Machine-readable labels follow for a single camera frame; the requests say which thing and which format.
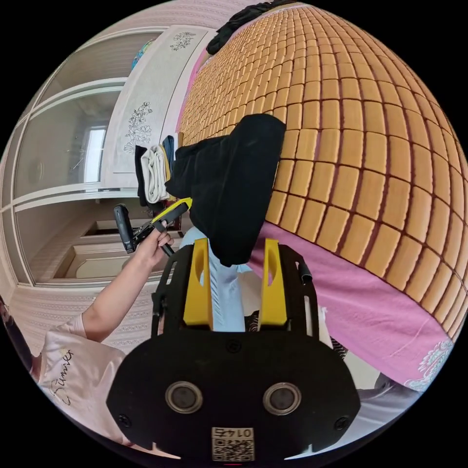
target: floral pattern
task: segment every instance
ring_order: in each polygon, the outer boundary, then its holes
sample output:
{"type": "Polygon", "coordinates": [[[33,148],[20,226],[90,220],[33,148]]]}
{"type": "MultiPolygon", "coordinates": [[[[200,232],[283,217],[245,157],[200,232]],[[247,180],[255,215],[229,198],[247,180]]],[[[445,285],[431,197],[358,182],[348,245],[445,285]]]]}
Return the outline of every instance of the floral pattern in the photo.
{"type": "Polygon", "coordinates": [[[453,343],[451,340],[440,341],[429,351],[426,357],[419,364],[418,370],[422,377],[417,380],[407,380],[405,387],[416,391],[425,391],[432,383],[439,370],[444,365],[447,357],[452,351],[453,343]]]}
{"type": "Polygon", "coordinates": [[[127,153],[134,153],[135,146],[142,143],[149,143],[151,136],[151,127],[144,125],[146,123],[146,116],[152,112],[149,102],[144,102],[138,109],[134,110],[132,116],[129,118],[128,133],[125,135],[129,141],[123,147],[127,153]]]}
{"type": "Polygon", "coordinates": [[[192,42],[192,39],[195,36],[196,36],[195,33],[188,33],[188,32],[176,34],[174,36],[175,44],[171,44],[170,48],[172,50],[185,49],[188,45],[190,45],[190,42],[192,42]]]}

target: white cabinet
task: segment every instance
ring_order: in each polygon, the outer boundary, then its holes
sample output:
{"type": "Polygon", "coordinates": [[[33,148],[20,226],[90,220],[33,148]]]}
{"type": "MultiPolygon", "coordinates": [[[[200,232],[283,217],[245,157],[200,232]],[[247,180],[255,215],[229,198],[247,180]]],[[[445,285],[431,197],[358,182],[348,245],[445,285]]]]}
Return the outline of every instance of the white cabinet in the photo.
{"type": "Polygon", "coordinates": [[[157,145],[176,131],[194,66],[215,31],[174,25],[151,44],[128,77],[109,123],[103,188],[135,188],[135,145],[157,145]]]}

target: tan tile cushion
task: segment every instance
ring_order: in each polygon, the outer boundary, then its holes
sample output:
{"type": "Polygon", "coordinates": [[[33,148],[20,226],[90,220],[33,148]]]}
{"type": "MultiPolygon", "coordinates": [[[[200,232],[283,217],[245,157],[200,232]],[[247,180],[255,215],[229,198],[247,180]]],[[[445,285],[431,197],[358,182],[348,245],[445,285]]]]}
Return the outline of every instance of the tan tile cushion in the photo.
{"type": "Polygon", "coordinates": [[[287,125],[266,220],[372,272],[458,336],[468,308],[468,165],[434,96],[356,26],[299,5],[200,71],[184,144],[252,113],[287,125]]]}

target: black cloth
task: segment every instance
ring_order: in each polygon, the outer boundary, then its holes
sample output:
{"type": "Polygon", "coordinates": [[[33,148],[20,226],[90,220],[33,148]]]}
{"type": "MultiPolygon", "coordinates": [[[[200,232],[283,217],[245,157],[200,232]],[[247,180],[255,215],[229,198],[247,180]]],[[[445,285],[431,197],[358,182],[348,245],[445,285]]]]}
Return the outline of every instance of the black cloth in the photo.
{"type": "Polygon", "coordinates": [[[268,114],[245,116],[230,135],[175,152],[166,190],[193,199],[190,219],[222,265],[250,260],[270,203],[286,126],[268,114]]]}
{"type": "Polygon", "coordinates": [[[162,142],[162,147],[166,152],[167,162],[169,163],[169,173],[172,175],[174,170],[174,137],[168,135],[162,142]]]}
{"type": "Polygon", "coordinates": [[[216,52],[219,52],[219,50],[226,44],[233,33],[244,24],[258,18],[273,8],[286,5],[288,3],[294,3],[296,1],[297,0],[274,0],[271,2],[265,1],[257,3],[256,5],[246,6],[243,10],[233,15],[226,24],[217,30],[218,34],[208,43],[206,51],[210,55],[216,54],[216,52]]]}
{"type": "Polygon", "coordinates": [[[143,146],[135,146],[135,174],[138,181],[138,189],[136,194],[140,200],[140,206],[148,206],[145,195],[145,180],[143,178],[143,170],[141,168],[141,157],[146,153],[147,148],[143,146]]]}
{"type": "Polygon", "coordinates": [[[143,170],[141,168],[141,157],[146,153],[147,148],[143,146],[135,146],[135,174],[136,180],[138,181],[138,188],[136,194],[140,201],[140,206],[144,206],[153,211],[156,216],[158,213],[164,210],[164,203],[159,201],[157,203],[149,203],[146,199],[145,194],[145,179],[143,178],[143,170]]]}

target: white shirt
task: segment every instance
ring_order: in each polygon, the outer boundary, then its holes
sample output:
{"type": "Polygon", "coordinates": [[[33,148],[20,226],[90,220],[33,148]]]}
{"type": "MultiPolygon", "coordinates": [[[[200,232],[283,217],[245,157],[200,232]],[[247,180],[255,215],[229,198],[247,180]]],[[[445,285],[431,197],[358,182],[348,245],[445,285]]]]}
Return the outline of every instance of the white shirt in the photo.
{"type": "Polygon", "coordinates": [[[80,314],[47,332],[41,356],[38,385],[60,410],[104,437],[131,445],[106,405],[125,353],[88,340],[80,314]]]}

